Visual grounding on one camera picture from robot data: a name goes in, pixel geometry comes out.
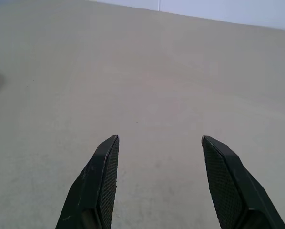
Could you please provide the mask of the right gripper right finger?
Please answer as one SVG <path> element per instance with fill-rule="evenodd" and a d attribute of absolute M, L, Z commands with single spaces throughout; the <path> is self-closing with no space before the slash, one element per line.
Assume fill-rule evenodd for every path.
<path fill-rule="evenodd" d="M 209 190 L 223 229 L 285 229 L 262 185 L 226 144 L 204 135 Z"/>

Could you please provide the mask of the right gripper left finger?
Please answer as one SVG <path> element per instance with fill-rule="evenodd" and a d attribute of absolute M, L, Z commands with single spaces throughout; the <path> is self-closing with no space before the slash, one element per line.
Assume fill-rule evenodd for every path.
<path fill-rule="evenodd" d="M 119 136 L 98 145 L 87 165 L 72 184 L 56 228 L 111 228 L 117 189 Z"/>

